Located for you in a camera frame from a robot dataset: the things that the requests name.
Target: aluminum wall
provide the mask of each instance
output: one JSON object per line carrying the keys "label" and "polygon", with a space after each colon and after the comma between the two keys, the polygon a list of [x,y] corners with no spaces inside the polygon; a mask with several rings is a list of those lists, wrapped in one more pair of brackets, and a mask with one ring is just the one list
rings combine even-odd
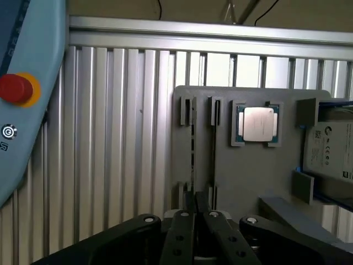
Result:
{"label": "aluminum wall", "polygon": [[[163,215],[176,86],[352,98],[352,34],[72,18],[70,45],[24,182],[1,209],[3,265],[29,264],[139,213]],[[347,236],[334,211],[324,210],[323,226]]]}

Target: cable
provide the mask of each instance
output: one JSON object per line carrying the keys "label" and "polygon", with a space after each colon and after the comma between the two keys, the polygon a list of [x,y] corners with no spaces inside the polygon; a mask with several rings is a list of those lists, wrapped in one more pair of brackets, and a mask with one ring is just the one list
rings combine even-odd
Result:
{"label": "cable", "polygon": [[158,20],[160,20],[162,18],[162,4],[161,4],[161,0],[157,0],[158,1],[158,5],[159,5],[159,18]]}
{"label": "cable", "polygon": [[263,18],[264,16],[266,16],[267,13],[271,11],[271,9],[274,8],[274,6],[278,3],[278,1],[279,1],[279,0],[276,0],[275,3],[273,3],[273,4],[271,5],[271,7],[270,7],[264,14],[262,14],[261,16],[259,16],[259,17],[257,18],[257,20],[255,20],[254,26],[256,26],[256,23],[257,23],[261,18]]}

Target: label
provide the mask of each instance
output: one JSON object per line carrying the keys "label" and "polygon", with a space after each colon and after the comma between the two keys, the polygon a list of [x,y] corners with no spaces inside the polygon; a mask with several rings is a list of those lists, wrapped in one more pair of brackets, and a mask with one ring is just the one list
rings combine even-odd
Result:
{"label": "label", "polygon": [[353,123],[320,122],[307,131],[304,170],[353,182]]}

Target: emergency stop button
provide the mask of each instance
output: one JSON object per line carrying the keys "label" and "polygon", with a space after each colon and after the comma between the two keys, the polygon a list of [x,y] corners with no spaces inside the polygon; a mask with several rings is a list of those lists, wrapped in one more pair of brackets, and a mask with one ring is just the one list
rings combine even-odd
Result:
{"label": "emergency stop button", "polygon": [[0,98],[9,103],[25,103],[33,95],[31,82],[14,74],[0,77]]}

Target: bolt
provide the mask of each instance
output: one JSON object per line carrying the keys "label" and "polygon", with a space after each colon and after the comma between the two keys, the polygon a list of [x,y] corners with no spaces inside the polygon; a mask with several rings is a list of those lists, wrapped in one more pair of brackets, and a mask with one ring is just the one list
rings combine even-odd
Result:
{"label": "bolt", "polygon": [[153,221],[154,221],[154,218],[151,218],[151,217],[145,218],[145,222],[153,222]]}
{"label": "bolt", "polygon": [[258,222],[258,220],[256,218],[253,217],[248,217],[247,218],[247,222],[251,223],[251,224],[255,224]]}
{"label": "bolt", "polygon": [[210,212],[209,216],[217,217],[218,213],[215,211]]}

